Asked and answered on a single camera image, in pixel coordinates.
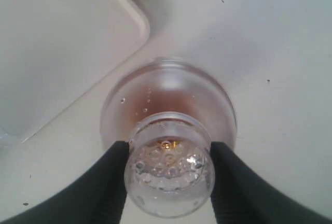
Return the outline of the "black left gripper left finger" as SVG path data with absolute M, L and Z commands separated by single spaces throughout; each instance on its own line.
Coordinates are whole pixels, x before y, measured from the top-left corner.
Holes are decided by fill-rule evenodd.
M 120 223 L 127 192 L 129 144 L 116 141 L 81 177 L 4 223 Z

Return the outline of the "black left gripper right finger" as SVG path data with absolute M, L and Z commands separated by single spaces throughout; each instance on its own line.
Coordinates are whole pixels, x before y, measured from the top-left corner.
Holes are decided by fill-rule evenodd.
M 217 223 L 331 223 L 284 195 L 251 170 L 225 143 L 212 142 L 211 202 Z

